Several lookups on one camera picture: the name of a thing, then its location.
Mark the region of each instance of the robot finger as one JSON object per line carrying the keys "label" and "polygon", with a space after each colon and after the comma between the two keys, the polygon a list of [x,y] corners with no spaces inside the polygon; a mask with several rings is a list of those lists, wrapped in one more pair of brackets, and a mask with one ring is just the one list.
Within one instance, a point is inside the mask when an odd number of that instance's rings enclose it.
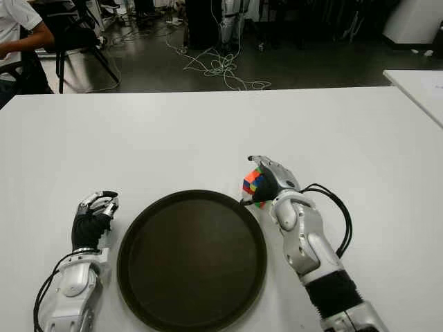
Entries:
{"label": "robot finger", "polygon": [[266,156],[249,156],[248,160],[255,162],[257,166],[270,165],[272,163],[272,160]]}
{"label": "robot finger", "polygon": [[117,195],[118,194],[116,192],[112,192],[109,190],[94,192],[93,194],[89,195],[83,201],[80,202],[77,214],[94,213],[103,208],[106,209],[107,207],[109,207],[110,204],[113,205],[113,208],[115,208],[116,206],[118,207]]}
{"label": "robot finger", "polygon": [[111,219],[114,217],[114,213],[118,210],[118,198],[113,198],[108,204],[102,214],[109,216]]}

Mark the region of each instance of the white table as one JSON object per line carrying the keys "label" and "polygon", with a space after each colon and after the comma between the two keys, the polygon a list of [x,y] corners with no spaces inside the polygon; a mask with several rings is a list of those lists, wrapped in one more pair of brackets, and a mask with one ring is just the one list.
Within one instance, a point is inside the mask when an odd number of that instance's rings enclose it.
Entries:
{"label": "white table", "polygon": [[383,74],[443,129],[443,71],[384,71]]}
{"label": "white table", "polygon": [[[442,145],[443,131],[395,87],[15,97],[0,111],[1,330],[31,331],[36,292],[70,250],[79,200],[111,189],[121,198],[114,270],[95,331],[150,331],[116,283],[128,225],[179,190],[239,199],[253,169],[246,156],[265,154],[301,185],[322,183],[346,202],[354,238],[344,264],[391,331],[439,331]],[[343,217],[314,195],[336,248]],[[227,331],[319,331],[277,227],[259,220],[269,251],[265,287]]]}

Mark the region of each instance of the robotic hand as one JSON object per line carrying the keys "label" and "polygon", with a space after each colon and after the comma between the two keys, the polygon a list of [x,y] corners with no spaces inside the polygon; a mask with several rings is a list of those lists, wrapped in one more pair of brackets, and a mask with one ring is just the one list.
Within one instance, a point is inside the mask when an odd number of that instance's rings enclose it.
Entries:
{"label": "robotic hand", "polygon": [[294,175],[265,156],[250,156],[260,168],[260,180],[250,191],[250,203],[272,201],[271,216],[284,237],[284,255],[318,309],[325,332],[387,332],[369,302],[363,301],[355,283],[323,234],[323,220]]}
{"label": "robotic hand", "polygon": [[[79,204],[72,227],[73,252],[56,265],[48,278],[50,284],[57,271],[62,273],[55,298],[55,310],[46,322],[45,332],[91,330],[93,308],[102,288],[100,275],[107,267],[109,251],[108,248],[98,250],[98,241],[105,231],[111,229],[110,222],[117,209],[117,193],[110,191],[95,192]],[[41,331],[38,324],[38,306],[44,296],[43,293],[40,297],[41,293],[42,290],[37,296],[37,311],[34,312],[37,331]]]}

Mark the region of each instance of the person's arm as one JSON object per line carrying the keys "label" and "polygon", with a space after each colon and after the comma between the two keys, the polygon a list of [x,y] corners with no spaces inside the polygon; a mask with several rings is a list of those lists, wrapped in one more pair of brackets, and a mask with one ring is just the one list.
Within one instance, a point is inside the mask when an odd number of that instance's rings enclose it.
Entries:
{"label": "person's arm", "polygon": [[0,59],[4,59],[8,53],[21,52],[27,50],[35,50],[40,47],[50,46],[54,44],[54,36],[48,29],[46,24],[41,21],[35,28],[33,28],[33,34],[27,38],[7,41],[0,44]]}

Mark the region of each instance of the black cable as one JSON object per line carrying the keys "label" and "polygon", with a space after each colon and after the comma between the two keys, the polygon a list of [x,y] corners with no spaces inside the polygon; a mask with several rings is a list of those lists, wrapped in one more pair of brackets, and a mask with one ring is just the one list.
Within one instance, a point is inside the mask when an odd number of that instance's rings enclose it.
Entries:
{"label": "black cable", "polygon": [[42,284],[42,287],[40,287],[40,290],[37,294],[37,297],[35,298],[35,304],[34,304],[34,310],[33,310],[33,319],[34,319],[34,332],[43,332],[43,329],[41,328],[39,324],[39,310],[40,310],[40,304],[43,301],[44,296],[48,292],[49,286],[52,284],[54,276],[59,273],[58,267],[59,265],[68,257],[74,256],[74,255],[81,255],[81,254],[89,254],[89,253],[95,253],[100,252],[96,249],[88,249],[78,252],[71,252],[67,255],[65,255],[63,258],[61,258],[57,264],[55,265],[53,272],[49,275],[48,278],[46,278],[45,282]]}
{"label": "black cable", "polygon": [[341,212],[343,213],[343,216],[345,217],[345,225],[346,225],[345,236],[343,237],[343,241],[341,242],[341,245],[338,247],[336,251],[338,258],[341,258],[352,240],[352,219],[348,209],[346,208],[346,205],[342,202],[342,200],[340,200],[340,198],[337,195],[335,195],[326,187],[319,185],[318,183],[312,183],[311,185],[308,185],[305,189],[300,190],[300,192],[301,193],[320,192],[321,194],[324,194],[325,196],[333,200],[333,202],[338,206],[338,208],[340,208]]}

